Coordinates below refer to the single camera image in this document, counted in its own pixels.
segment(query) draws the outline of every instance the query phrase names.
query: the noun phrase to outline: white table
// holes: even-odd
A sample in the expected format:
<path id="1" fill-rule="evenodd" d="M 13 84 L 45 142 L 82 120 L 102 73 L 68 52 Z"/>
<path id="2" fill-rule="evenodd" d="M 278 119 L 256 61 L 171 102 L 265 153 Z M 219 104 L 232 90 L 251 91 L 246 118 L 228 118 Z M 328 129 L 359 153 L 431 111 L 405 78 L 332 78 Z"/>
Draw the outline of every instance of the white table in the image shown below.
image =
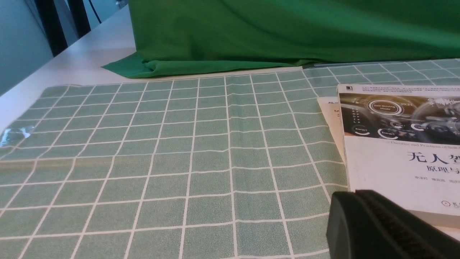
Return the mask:
<path id="1" fill-rule="evenodd" d="M 56 85 L 95 85 L 145 81 L 128 79 L 101 68 L 136 51 L 128 7 L 107 19 L 57 57 L 0 97 L 0 130 L 24 113 L 43 90 Z M 301 67 L 215 73 L 209 76 L 247 74 L 257 71 L 294 71 Z M 442 229 L 460 240 L 460 230 Z"/>

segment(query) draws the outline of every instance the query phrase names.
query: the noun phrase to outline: green checkered tablecloth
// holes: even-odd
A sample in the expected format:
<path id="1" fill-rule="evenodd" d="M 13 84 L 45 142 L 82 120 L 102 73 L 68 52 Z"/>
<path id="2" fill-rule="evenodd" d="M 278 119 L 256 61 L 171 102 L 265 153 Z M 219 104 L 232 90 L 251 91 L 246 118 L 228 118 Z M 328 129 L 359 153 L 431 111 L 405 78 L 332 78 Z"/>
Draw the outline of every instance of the green checkered tablecloth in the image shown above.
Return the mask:
<path id="1" fill-rule="evenodd" d="M 0 258 L 326 259 L 347 183 L 316 98 L 459 76 L 450 59 L 48 88 L 0 147 Z"/>

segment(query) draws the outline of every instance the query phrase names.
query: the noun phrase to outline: cable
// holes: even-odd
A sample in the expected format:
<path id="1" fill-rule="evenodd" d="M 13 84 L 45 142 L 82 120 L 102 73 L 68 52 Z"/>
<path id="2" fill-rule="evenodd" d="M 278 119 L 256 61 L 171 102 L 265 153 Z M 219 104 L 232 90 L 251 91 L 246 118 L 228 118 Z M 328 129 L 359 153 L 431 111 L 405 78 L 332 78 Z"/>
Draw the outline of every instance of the cable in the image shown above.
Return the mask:
<path id="1" fill-rule="evenodd" d="M 96 12 L 96 9 L 94 9 L 94 6 L 92 5 L 92 1 L 91 1 L 91 0 L 89 0 L 89 4 L 91 5 L 91 9 L 92 9 L 92 11 L 94 12 L 94 15 L 96 15 L 96 18 L 98 19 L 99 24 L 101 24 L 101 23 L 102 23 L 102 22 L 101 22 L 101 19 L 99 19 L 98 12 Z"/>

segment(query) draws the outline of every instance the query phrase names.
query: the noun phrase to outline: wall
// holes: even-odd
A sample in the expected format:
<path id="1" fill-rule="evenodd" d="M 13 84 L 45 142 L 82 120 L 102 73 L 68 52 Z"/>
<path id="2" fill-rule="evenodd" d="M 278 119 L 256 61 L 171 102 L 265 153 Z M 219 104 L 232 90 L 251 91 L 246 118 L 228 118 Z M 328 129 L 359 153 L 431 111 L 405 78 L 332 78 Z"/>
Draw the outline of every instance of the wall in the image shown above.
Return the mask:
<path id="1" fill-rule="evenodd" d="M 91 29 L 94 29 L 96 26 L 99 25 L 98 19 L 96 18 L 96 15 L 91 9 L 89 0 L 83 0 L 83 3 L 85 3 L 89 25 L 91 26 Z M 118 6 L 115 3 L 115 0 L 92 0 L 92 5 L 94 6 L 94 9 L 96 9 L 96 12 L 98 13 L 99 18 L 101 19 L 101 22 L 105 21 L 107 18 L 109 18 L 119 10 Z"/>
<path id="2" fill-rule="evenodd" d="M 23 0 L 0 0 L 0 95 L 53 58 Z"/>

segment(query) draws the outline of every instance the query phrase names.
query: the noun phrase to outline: clear plastic piece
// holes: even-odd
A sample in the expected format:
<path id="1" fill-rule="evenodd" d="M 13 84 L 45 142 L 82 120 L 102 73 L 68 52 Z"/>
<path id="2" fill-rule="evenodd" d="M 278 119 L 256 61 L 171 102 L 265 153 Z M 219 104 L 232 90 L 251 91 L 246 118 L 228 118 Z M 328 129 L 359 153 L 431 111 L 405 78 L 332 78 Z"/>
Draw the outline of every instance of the clear plastic piece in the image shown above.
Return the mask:
<path id="1" fill-rule="evenodd" d="M 34 126 L 27 126 L 18 129 L 6 129 L 0 137 L 0 147 L 15 146 L 23 139 L 30 137 Z"/>

